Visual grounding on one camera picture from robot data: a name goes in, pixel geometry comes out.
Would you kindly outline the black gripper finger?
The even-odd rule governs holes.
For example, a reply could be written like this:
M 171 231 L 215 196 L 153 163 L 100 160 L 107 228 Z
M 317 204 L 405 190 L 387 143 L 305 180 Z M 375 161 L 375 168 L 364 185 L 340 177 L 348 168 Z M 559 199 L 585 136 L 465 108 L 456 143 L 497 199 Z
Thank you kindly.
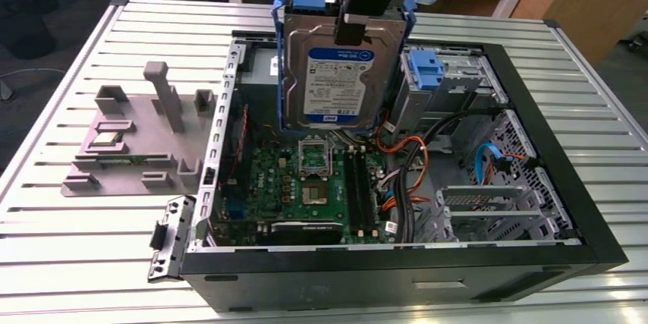
M 335 44 L 360 46 L 364 41 L 365 16 L 341 13 L 335 25 Z

